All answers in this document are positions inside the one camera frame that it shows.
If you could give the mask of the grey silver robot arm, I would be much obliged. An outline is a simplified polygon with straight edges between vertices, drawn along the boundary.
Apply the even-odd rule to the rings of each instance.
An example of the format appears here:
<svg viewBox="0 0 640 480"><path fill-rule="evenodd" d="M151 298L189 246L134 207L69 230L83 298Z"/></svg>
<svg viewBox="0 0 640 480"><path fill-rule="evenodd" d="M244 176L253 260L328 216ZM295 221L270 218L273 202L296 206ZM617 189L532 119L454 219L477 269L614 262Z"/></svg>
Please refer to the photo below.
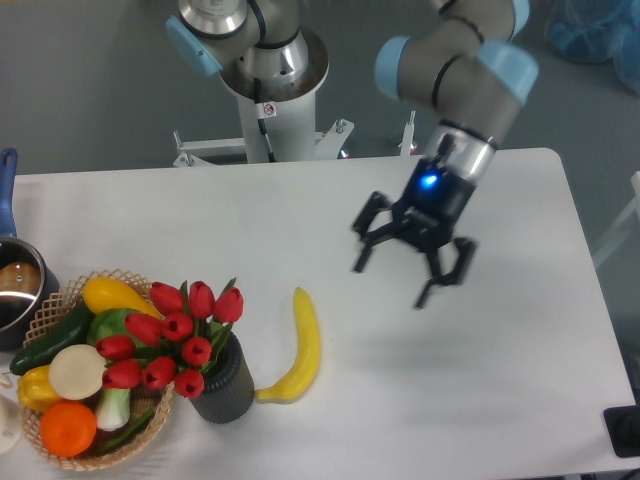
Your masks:
<svg viewBox="0 0 640 480"><path fill-rule="evenodd" d="M428 287L463 282L477 245L455 225L527 101L537 62L513 43L525 1L441 1L441 24L421 39L394 37L374 66L377 88L432 108L440 122L401 197L374 192L353 223L362 271L374 247L400 240L422 253ZM323 41L295 1L182 1L166 23L176 51L235 95L252 163L318 155L315 95L328 73Z"/></svg>

